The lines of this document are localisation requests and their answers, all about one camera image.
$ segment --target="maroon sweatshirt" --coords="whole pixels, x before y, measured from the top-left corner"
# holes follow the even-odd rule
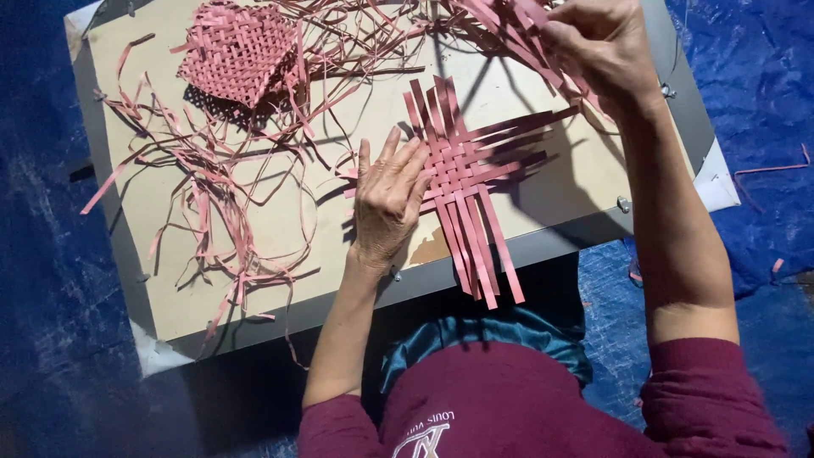
[[[650,349],[642,433],[588,405],[548,355],[500,342],[454,346],[408,369],[378,433],[357,396],[303,414],[300,458],[785,456],[741,348],[681,339]]]

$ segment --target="woman's right hand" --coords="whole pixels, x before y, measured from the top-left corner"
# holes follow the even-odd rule
[[[543,43],[597,95],[615,104],[662,98],[638,0],[567,0],[548,17]]]

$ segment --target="woman's left hand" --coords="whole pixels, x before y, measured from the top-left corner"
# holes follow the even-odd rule
[[[381,155],[370,164],[370,143],[359,148],[359,178],[354,214],[357,238],[348,256],[384,275],[418,224],[418,209],[432,179],[423,174],[429,148],[418,138],[396,152],[400,130],[393,127]]]

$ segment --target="forearm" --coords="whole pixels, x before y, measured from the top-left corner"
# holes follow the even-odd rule
[[[687,173],[667,104],[639,97],[618,118],[650,342],[738,342],[729,260]]]
[[[362,364],[381,273],[348,254],[342,284],[317,341],[303,407],[361,394]]]

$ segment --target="woven pink paper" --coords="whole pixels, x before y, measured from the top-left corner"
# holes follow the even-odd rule
[[[194,18],[186,43],[170,50],[187,51],[177,75],[192,86],[254,108],[270,91],[299,82],[296,24],[276,6],[213,0],[195,10]]]

